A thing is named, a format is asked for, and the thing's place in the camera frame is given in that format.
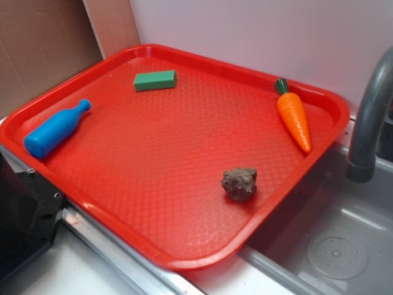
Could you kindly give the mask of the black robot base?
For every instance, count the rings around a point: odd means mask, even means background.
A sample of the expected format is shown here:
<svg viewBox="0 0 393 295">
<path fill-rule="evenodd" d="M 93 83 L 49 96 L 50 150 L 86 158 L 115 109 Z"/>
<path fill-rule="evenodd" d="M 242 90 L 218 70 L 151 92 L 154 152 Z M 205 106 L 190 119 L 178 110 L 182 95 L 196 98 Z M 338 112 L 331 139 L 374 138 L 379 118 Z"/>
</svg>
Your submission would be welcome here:
<svg viewBox="0 0 393 295">
<path fill-rule="evenodd" d="M 39 172 L 15 172 L 1 156 L 1 284 L 53 246 L 64 202 Z"/>
</svg>

